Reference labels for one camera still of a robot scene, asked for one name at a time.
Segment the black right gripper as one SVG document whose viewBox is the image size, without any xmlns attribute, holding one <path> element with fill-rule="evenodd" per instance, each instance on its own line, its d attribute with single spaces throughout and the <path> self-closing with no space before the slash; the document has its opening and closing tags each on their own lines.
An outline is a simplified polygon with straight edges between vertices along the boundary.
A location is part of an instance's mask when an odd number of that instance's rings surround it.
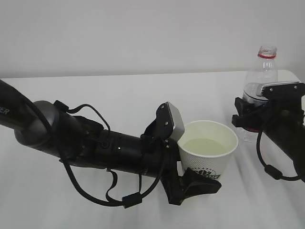
<svg viewBox="0 0 305 229">
<path fill-rule="evenodd" d="M 232 124 L 250 132 L 259 132 L 269 124 L 285 117 L 301 122 L 305 116 L 301 99 L 268 100 L 263 105 L 254 106 L 236 97 L 234 105 L 238 114 L 232 116 Z"/>
</svg>

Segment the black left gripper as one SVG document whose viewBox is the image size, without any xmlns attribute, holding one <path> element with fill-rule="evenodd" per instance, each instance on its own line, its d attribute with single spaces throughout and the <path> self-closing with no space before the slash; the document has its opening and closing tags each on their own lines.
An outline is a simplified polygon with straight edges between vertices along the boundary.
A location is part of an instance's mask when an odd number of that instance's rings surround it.
<svg viewBox="0 0 305 229">
<path fill-rule="evenodd" d="M 169 204 L 181 205 L 186 198 L 215 194 L 222 187 L 217 180 L 204 177 L 187 168 L 183 176 L 178 175 L 177 162 L 180 154 L 177 140 L 170 136 L 174 133 L 170 121 L 154 120 L 146 127 L 141 138 L 145 140 L 144 154 L 153 154 L 157 162 L 157 173 L 151 186 L 141 194 L 142 198 L 149 195 L 161 181 Z"/>
</svg>

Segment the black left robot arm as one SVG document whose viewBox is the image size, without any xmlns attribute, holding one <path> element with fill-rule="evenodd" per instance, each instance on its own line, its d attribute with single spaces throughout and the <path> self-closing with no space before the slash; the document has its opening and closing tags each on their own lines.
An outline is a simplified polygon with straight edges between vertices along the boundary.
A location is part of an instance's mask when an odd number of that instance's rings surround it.
<svg viewBox="0 0 305 229">
<path fill-rule="evenodd" d="M 106 121 L 95 122 L 60 101 L 32 102 L 6 82 L 0 83 L 0 123 L 14 130 L 16 140 L 27 147 L 58 157 L 75 187 L 84 198 L 106 206 L 129 208 L 138 205 L 159 182 L 168 202 L 180 205 L 186 198 L 214 194 L 221 183 L 186 169 L 180 176 L 178 140 L 184 133 L 182 117 L 170 102 L 161 104 L 156 118 L 140 137 L 114 132 Z M 106 195 L 97 199 L 85 192 L 71 167 L 105 169 L 117 184 L 117 171 L 149 176 L 154 182 L 146 191 L 137 191 L 115 200 Z"/>
</svg>

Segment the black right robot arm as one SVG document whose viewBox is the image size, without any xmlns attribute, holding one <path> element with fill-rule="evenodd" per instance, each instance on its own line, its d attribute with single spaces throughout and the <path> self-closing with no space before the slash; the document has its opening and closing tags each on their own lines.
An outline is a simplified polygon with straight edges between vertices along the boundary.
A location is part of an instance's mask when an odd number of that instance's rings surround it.
<svg viewBox="0 0 305 229">
<path fill-rule="evenodd" d="M 302 109 L 301 98 L 270 98 L 265 104 L 254 106 L 237 97 L 234 105 L 238 113 L 232 116 L 232 124 L 258 134 L 255 148 L 265 173 L 275 180 L 304 181 L 305 112 Z M 296 176 L 284 176 L 279 169 L 264 161 L 261 152 L 263 134 L 292 160 Z"/>
</svg>

